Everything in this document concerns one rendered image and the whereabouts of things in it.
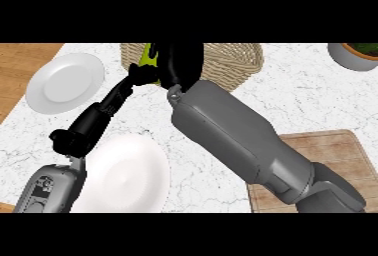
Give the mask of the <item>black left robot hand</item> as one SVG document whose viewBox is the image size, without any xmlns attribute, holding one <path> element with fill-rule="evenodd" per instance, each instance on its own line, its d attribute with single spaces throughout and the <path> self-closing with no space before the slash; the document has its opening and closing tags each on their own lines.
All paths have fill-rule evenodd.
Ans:
<svg viewBox="0 0 378 256">
<path fill-rule="evenodd" d="M 77 117 L 68 129 L 56 129 L 48 138 L 53 150 L 75 158 L 84 157 L 94 148 L 106 130 L 111 118 L 133 93 L 134 81 L 125 77 L 100 102 L 94 102 Z"/>
</svg>

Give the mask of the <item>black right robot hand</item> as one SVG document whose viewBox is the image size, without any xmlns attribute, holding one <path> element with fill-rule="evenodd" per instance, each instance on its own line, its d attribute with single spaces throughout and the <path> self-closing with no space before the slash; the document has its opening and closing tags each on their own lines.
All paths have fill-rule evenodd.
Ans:
<svg viewBox="0 0 378 256">
<path fill-rule="evenodd" d="M 201 78 L 204 44 L 201 42 L 158 42 L 153 44 L 158 52 L 159 85 L 164 89 L 180 85 L 181 91 L 186 92 Z M 127 77 L 133 79 L 136 86 L 150 84 L 137 64 L 130 65 Z"/>
</svg>

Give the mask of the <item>green pear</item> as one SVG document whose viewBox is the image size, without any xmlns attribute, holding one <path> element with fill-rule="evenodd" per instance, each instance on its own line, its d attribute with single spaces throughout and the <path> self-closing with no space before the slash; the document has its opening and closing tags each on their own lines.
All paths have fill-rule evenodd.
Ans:
<svg viewBox="0 0 378 256">
<path fill-rule="evenodd" d="M 155 50 L 155 44 L 147 43 L 139 60 L 139 66 L 142 67 L 143 75 L 147 77 L 152 84 L 159 83 L 156 60 L 158 52 Z"/>
</svg>

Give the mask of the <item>wicker basket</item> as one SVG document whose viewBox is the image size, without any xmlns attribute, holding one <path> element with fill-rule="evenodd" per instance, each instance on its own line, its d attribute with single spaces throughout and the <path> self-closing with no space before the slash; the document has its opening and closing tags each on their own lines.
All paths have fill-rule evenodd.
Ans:
<svg viewBox="0 0 378 256">
<path fill-rule="evenodd" d="M 147 43 L 121 43 L 121 65 L 139 65 Z M 263 48 L 258 43 L 205 43 L 201 79 L 212 81 L 232 92 L 263 68 Z"/>
</svg>

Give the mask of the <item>wooden cutting board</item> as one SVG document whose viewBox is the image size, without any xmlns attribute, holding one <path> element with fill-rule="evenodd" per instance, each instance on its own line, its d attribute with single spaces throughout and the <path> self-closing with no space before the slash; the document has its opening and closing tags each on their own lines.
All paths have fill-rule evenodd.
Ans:
<svg viewBox="0 0 378 256">
<path fill-rule="evenodd" d="M 338 173 L 366 200 L 364 211 L 378 213 L 378 171 L 354 133 L 341 129 L 282 134 L 280 139 L 310 161 Z"/>
</svg>

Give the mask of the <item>white flat plate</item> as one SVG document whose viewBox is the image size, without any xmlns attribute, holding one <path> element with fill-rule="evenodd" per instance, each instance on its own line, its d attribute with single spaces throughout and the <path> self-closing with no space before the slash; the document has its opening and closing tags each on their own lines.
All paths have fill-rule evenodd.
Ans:
<svg viewBox="0 0 378 256">
<path fill-rule="evenodd" d="M 105 80 L 100 59 L 87 53 L 56 57 L 29 79 L 25 100 L 29 108 L 47 115 L 77 108 L 96 94 Z"/>
</svg>

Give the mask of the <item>white ribbed bowl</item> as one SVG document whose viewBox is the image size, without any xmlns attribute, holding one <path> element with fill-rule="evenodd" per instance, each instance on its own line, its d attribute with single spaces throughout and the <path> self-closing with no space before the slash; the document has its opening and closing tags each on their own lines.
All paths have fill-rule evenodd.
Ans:
<svg viewBox="0 0 378 256">
<path fill-rule="evenodd" d="M 87 179 L 74 213 L 159 213 L 170 166 L 158 143 L 137 134 L 113 137 L 85 158 Z"/>
</svg>

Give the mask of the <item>grey plant pot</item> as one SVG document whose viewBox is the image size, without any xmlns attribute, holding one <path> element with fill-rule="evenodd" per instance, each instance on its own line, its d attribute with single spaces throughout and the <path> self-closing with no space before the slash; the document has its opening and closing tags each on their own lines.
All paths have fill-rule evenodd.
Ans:
<svg viewBox="0 0 378 256">
<path fill-rule="evenodd" d="M 353 71 L 370 71 L 378 67 L 378 56 L 360 53 L 347 43 L 329 43 L 328 53 L 333 61 Z"/>
</svg>

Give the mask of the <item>green potted plant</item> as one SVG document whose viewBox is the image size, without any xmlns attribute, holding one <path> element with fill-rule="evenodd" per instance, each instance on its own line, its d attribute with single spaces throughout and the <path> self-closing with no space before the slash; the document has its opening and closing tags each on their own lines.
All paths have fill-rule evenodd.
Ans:
<svg viewBox="0 0 378 256">
<path fill-rule="evenodd" d="M 344 46 L 363 59 L 378 61 L 378 43 L 345 43 Z"/>
</svg>

